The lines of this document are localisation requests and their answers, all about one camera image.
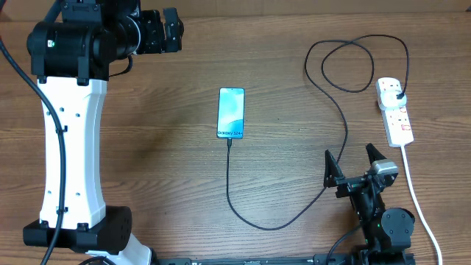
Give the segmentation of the smartphone with blue screen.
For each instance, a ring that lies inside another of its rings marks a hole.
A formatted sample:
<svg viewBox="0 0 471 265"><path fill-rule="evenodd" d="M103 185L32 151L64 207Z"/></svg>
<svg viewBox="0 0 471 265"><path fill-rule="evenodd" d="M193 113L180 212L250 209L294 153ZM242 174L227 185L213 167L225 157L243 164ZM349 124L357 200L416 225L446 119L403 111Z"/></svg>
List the smartphone with blue screen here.
<svg viewBox="0 0 471 265"><path fill-rule="evenodd" d="M244 137L245 90L220 88L216 127L218 138L242 139Z"/></svg>

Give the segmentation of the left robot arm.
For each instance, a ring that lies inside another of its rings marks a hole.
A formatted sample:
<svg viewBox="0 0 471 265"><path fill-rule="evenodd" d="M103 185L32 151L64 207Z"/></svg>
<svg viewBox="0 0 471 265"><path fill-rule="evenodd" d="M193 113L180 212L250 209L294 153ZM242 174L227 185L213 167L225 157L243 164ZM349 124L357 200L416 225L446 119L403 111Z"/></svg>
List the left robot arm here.
<svg viewBox="0 0 471 265"><path fill-rule="evenodd" d="M56 1L35 25L26 44L43 103L46 182L26 245L67 248L92 263L158 262L132 234L131 210L104 201L100 123L110 64L178 52L183 33L175 8L142 10L139 1Z"/></svg>

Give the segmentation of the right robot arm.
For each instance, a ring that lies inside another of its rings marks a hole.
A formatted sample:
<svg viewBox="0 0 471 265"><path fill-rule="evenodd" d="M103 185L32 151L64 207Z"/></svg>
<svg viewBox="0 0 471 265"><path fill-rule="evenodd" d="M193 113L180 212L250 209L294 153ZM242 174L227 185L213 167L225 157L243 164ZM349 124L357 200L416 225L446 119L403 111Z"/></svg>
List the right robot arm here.
<svg viewBox="0 0 471 265"><path fill-rule="evenodd" d="M381 192L393 185L398 176L396 163L382 155L372 144L366 145L370 168L363 175L345 177L330 151L325 152L325 188L335 188L336 197L350 199L359 224L345 233L316 264L414 264L407 254L411 246L415 217L405 208L387 209ZM348 254L333 252L347 237L361 230L365 244Z"/></svg>

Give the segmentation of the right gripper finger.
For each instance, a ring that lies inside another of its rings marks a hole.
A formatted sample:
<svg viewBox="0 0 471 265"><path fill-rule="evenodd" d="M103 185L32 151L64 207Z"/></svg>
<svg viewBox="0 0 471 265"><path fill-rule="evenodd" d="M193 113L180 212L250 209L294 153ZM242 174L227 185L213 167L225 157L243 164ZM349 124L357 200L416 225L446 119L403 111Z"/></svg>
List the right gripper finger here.
<svg viewBox="0 0 471 265"><path fill-rule="evenodd" d="M386 157L382 155L373 144L366 145L366 152L369 158L370 171L383 171L385 169L384 163Z"/></svg>
<svg viewBox="0 0 471 265"><path fill-rule="evenodd" d="M332 188L343 181L345 176L341 171L338 162L331 154L329 150L325 151L325 176L324 176L324 187Z"/></svg>

